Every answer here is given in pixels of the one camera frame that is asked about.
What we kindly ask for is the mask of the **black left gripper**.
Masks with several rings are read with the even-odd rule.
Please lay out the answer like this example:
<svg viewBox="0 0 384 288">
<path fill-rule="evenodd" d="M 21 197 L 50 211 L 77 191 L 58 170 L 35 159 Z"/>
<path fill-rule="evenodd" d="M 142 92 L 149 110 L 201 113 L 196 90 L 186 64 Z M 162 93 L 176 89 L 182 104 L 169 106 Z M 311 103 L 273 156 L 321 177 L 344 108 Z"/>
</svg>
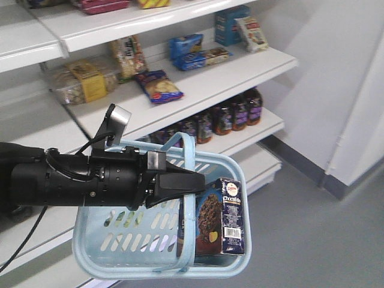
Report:
<svg viewBox="0 0 384 288">
<path fill-rule="evenodd" d="M 96 151 L 89 164 L 96 180 L 87 191 L 88 206 L 125 206 L 135 211 L 205 190 L 204 174 L 166 161 L 164 152 L 140 154 L 131 146 L 123 153 Z"/>
</svg>

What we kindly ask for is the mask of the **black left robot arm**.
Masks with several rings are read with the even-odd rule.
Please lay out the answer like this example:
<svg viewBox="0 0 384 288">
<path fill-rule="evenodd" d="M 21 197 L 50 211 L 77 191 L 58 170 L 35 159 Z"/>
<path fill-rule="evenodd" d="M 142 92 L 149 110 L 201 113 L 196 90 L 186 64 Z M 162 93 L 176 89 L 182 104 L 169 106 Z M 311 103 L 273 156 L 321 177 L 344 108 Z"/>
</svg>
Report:
<svg viewBox="0 0 384 288">
<path fill-rule="evenodd" d="M 124 206 L 147 209 L 205 189 L 203 174 L 162 151 L 93 149 L 90 156 L 1 143 L 1 203 L 15 206 Z"/>
</svg>

